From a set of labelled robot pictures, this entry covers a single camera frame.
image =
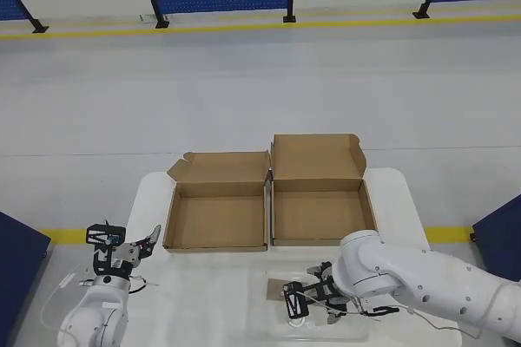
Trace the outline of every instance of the black post base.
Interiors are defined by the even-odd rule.
[[[170,22],[162,20],[161,22],[158,22],[155,26],[157,29],[166,29],[170,25]]]
[[[295,16],[284,16],[284,23],[296,23]]]
[[[156,17],[156,26],[155,27],[157,29],[166,29],[170,25],[170,22],[167,21],[166,19],[164,19],[164,15],[160,11],[160,7],[158,6],[158,3],[156,2],[156,0],[150,0],[150,3],[153,5],[153,11],[155,12],[155,17]]]
[[[428,8],[431,6],[432,0],[425,0],[419,7],[417,12],[413,12],[413,15],[417,19],[428,19]]]
[[[417,19],[428,19],[428,18],[430,18],[430,16],[428,16],[428,13],[413,12],[413,15]]]
[[[38,19],[34,19],[35,22],[38,22],[38,23],[33,23],[33,26],[35,27],[35,29],[33,30],[33,34],[42,34],[42,33],[45,33],[46,30],[49,29],[49,26],[43,26],[39,21]]]

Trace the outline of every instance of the white tray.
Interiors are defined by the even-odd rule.
[[[308,267],[317,265],[313,261],[260,261],[253,265],[249,276],[249,299],[247,330],[252,337],[273,340],[297,341],[348,341],[363,342],[368,339],[366,320],[359,315],[347,315],[336,324],[328,325],[326,308],[309,305],[310,315],[300,327],[289,322],[285,301],[267,300],[269,278],[313,284],[315,276],[306,273]],[[356,311],[352,303],[348,311]]]

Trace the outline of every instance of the blue panel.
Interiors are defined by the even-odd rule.
[[[0,21],[27,19],[15,0],[0,0]]]
[[[49,242],[0,212],[0,346],[6,344]]]
[[[521,195],[473,226],[486,270],[521,279]]]
[[[287,0],[159,0],[163,14],[285,9]]]

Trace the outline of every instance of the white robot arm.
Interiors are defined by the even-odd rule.
[[[129,278],[142,259],[152,254],[161,226],[147,238],[124,243],[125,228],[93,225],[87,243],[95,246],[94,279],[80,282],[89,289],[81,302],[66,316],[57,336],[59,347],[117,347],[122,343],[129,315]]]
[[[340,248],[332,277],[346,296],[390,293],[413,309],[496,331],[521,343],[521,282],[499,278],[440,252],[388,245],[372,230],[350,234]]]

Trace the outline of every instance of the cardboard piece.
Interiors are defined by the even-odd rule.
[[[163,246],[169,252],[266,251],[266,152],[185,153],[169,170],[176,181]]]
[[[274,246],[338,246],[376,228],[357,136],[276,135],[271,156]]]

